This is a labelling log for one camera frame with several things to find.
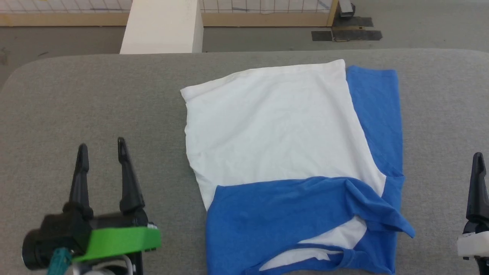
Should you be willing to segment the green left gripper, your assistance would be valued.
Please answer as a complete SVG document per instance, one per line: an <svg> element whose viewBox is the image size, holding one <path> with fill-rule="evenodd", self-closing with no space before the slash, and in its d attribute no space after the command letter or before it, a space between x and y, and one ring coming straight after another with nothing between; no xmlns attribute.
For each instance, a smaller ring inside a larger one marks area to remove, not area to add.
<svg viewBox="0 0 489 275"><path fill-rule="evenodd" d="M90 221L92 231L87 250L84 255L73 258L73 262L136 254L161 246L161 231L149 222L146 212L140 210L145 207L145 201L123 137L117 139L117 146L122 172L122 197L119 203L122 214L105 214L94 218L87 186L88 148L85 143L78 147L70 195L63 212L78 211L84 219L93 219Z"/></svg>

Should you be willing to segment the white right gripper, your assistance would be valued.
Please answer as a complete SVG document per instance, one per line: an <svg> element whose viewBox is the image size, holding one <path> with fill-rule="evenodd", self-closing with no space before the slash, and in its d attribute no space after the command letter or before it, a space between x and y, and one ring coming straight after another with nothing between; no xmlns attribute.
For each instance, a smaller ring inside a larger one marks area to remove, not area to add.
<svg viewBox="0 0 489 275"><path fill-rule="evenodd" d="M457 239L459 257L489 257L489 198L484 178L487 174L481 152L473 156L468 201L467 223Z"/></svg>

